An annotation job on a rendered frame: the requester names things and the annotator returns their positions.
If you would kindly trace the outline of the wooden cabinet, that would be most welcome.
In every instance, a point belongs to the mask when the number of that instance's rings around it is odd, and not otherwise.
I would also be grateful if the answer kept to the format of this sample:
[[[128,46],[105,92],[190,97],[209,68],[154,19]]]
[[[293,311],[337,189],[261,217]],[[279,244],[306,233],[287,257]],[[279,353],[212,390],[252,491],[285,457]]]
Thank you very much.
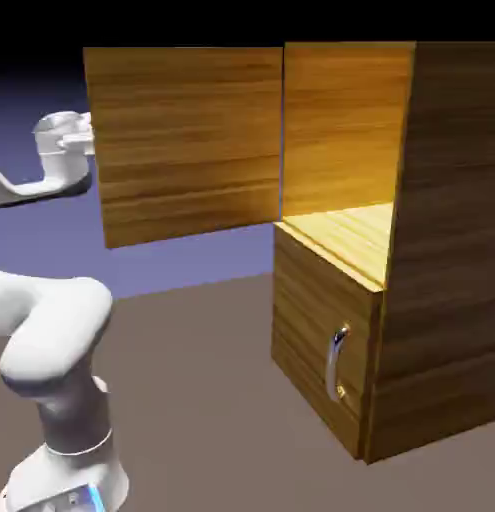
[[[278,222],[383,291],[360,460],[495,421],[495,42],[289,43],[283,93]]]

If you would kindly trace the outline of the large wooden cabinet door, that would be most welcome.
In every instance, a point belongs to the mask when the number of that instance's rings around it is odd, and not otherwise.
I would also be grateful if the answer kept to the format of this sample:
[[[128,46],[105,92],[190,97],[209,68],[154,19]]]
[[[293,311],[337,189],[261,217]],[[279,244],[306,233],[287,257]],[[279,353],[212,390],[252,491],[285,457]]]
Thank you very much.
[[[278,47],[88,47],[108,248],[279,215]]]

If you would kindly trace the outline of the small wooden cabinet door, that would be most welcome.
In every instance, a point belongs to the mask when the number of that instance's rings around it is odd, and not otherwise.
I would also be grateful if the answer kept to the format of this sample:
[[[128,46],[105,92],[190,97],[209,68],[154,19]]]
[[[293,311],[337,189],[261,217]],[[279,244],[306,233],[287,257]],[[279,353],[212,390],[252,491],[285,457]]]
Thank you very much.
[[[285,222],[274,226],[271,355],[345,449],[362,459],[368,443],[371,387],[382,288]],[[326,391],[329,341],[344,324],[350,333],[337,365],[346,392]]]

